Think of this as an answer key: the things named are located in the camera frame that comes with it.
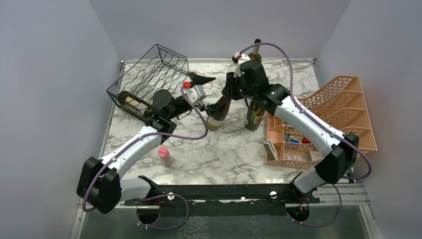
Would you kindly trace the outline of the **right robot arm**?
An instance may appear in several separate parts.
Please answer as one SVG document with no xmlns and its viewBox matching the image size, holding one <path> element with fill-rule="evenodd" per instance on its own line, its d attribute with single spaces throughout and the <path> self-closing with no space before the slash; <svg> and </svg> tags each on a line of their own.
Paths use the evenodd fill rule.
<svg viewBox="0 0 422 239">
<path fill-rule="evenodd" d="M 226 75 L 222 94 L 230 100 L 254 101 L 257 107 L 299 131 L 324 156 L 289 183 L 287 196 L 292 202 L 300 202 L 318 186 L 336 184 L 356 162 L 359 137 L 330 126 L 301 105 L 286 87 L 269 83 L 261 62 L 247 60 L 236 65 Z"/>
</svg>

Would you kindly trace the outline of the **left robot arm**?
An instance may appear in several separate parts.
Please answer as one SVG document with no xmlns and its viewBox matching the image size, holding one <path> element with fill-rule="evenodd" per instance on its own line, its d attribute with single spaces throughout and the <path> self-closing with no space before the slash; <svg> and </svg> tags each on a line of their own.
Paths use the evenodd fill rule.
<svg viewBox="0 0 422 239">
<path fill-rule="evenodd" d="M 181 84 L 179 97 L 174 98 L 167 89 L 159 89 L 152 95 L 152 115 L 128 142 L 101 159 L 90 157 L 84 162 L 77 185 L 77 195 L 83 200 L 84 212 L 98 210 L 107 214 L 118 202 L 129 199 L 129 190 L 121 185 L 121 178 L 149 151 L 175 137 L 173 118 L 194 110 L 202 122 L 206 122 L 199 107 L 206 97 L 203 85 L 215 78 L 193 72 L 187 75 L 189 81 Z"/>
</svg>

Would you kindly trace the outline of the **dark green wine bottle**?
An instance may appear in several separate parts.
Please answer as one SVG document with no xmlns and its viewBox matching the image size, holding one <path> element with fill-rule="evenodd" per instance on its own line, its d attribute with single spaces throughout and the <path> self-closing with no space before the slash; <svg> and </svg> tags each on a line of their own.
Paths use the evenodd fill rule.
<svg viewBox="0 0 422 239">
<path fill-rule="evenodd" d="M 123 110 L 143 122 L 149 120 L 153 115 L 151 105 L 148 102 L 128 91 L 120 92 L 117 96 L 117 100 Z"/>
<path fill-rule="evenodd" d="M 265 110 L 259 108 L 253 100 L 249 100 L 247 106 L 245 127 L 250 131 L 256 131 L 262 122 Z"/>
</svg>

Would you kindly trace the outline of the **amber bottle gold cap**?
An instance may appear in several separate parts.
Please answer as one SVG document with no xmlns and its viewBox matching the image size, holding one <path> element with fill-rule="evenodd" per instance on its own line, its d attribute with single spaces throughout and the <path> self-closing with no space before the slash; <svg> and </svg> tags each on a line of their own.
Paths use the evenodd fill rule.
<svg viewBox="0 0 422 239">
<path fill-rule="evenodd" d="M 230 102 L 226 96 L 221 96 L 214 104 L 206 105 L 209 130 L 215 131 L 221 127 L 228 114 Z"/>
</svg>

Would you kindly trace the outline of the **green wine bottle tan label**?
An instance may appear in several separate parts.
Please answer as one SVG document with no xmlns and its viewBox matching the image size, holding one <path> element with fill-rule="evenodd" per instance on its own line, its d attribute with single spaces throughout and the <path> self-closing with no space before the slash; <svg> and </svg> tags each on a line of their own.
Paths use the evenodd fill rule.
<svg viewBox="0 0 422 239">
<path fill-rule="evenodd" d="M 252 51 L 248 54 L 248 57 L 251 60 L 257 60 L 259 62 L 262 62 L 262 56 L 260 54 L 260 45 L 258 45 L 259 43 L 261 43 L 261 39 L 255 39 L 254 44 L 256 44 L 256 46 L 252 48 Z"/>
</svg>

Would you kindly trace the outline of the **clear glass bottle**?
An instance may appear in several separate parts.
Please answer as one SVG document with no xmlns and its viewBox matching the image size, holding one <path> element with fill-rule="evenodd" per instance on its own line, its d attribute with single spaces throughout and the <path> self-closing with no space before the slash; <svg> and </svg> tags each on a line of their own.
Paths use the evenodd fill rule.
<svg viewBox="0 0 422 239">
<path fill-rule="evenodd" d="M 229 75 L 239 78 L 241 77 L 241 70 L 239 68 L 239 63 L 232 62 L 228 67 L 228 73 Z"/>
</svg>

